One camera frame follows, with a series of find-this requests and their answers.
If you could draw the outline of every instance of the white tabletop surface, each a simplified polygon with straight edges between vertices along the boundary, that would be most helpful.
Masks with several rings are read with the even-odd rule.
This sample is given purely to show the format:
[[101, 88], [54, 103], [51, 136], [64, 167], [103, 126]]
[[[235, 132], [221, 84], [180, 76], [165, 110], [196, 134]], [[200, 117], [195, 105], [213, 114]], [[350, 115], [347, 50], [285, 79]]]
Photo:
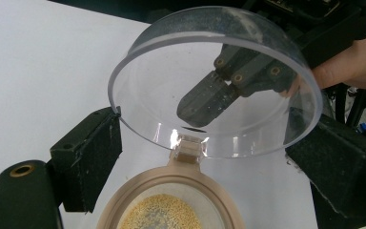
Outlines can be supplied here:
[[[50, 159], [50, 147], [86, 115], [109, 106], [116, 64], [148, 25], [48, 1], [0, 0], [0, 173]], [[163, 166], [168, 152], [122, 127], [123, 154], [93, 214], [65, 213], [65, 228], [95, 228], [126, 180]], [[308, 179], [285, 152], [205, 159], [202, 172], [233, 197], [247, 228], [315, 229]]]

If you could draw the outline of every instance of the skin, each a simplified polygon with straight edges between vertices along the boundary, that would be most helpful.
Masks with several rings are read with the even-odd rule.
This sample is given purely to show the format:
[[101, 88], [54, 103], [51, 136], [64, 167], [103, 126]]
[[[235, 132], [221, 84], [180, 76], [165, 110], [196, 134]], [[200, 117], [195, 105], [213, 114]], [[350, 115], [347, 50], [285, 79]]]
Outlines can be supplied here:
[[366, 89], [366, 39], [355, 41], [352, 47], [313, 69], [321, 89], [344, 82]]

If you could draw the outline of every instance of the clear lid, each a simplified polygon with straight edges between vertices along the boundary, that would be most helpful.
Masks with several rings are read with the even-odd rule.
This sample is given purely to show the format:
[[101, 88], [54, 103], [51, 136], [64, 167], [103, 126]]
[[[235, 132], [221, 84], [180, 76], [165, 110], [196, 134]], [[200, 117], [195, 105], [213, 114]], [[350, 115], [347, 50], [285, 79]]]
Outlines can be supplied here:
[[114, 69], [113, 109], [145, 139], [172, 149], [203, 139], [206, 157], [288, 147], [316, 125], [319, 88], [282, 29], [248, 11], [183, 10], [150, 25]]

